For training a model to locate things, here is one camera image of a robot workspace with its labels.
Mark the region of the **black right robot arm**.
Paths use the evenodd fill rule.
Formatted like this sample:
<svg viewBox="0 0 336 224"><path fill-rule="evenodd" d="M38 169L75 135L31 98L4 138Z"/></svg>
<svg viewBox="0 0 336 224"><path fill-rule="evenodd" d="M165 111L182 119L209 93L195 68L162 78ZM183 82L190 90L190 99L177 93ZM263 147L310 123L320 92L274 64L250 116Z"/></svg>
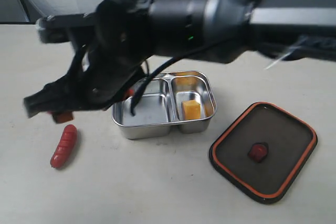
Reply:
<svg viewBox="0 0 336 224"><path fill-rule="evenodd" d="M144 80L185 58L230 63L246 51L279 60L335 61L335 0L103 0L93 13L36 23L45 44L70 42L64 76L23 100L29 118L56 123L75 111L106 110Z"/></svg>

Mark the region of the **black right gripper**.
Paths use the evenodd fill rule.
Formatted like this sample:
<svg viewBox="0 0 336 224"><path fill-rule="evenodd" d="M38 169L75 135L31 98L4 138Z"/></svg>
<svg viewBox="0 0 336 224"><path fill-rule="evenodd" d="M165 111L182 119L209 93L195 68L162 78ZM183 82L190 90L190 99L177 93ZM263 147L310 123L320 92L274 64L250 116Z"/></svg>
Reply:
<svg viewBox="0 0 336 224"><path fill-rule="evenodd" d="M75 111L106 110L145 77L140 65L126 67L96 43L79 48L66 74L23 99L29 118L47 112L55 123L74 119Z"/></svg>

